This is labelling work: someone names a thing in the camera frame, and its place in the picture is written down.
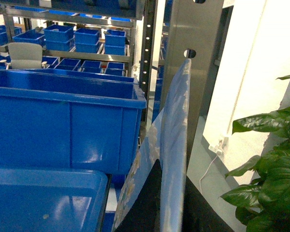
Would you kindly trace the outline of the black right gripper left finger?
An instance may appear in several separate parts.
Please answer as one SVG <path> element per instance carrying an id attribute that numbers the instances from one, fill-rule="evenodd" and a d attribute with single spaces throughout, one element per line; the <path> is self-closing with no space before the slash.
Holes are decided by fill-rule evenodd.
<path id="1" fill-rule="evenodd" d="M 158 232 L 160 230 L 160 189 L 162 169 L 157 159 L 132 208 L 116 232 Z"/>

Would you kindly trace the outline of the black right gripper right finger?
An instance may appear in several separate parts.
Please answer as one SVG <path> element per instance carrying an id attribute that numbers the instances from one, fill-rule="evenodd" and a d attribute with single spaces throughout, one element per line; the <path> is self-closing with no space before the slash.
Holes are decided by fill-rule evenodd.
<path id="1" fill-rule="evenodd" d="M 193 182 L 187 177 L 182 229 L 183 232 L 232 232 L 233 229 L 213 210 Z"/>

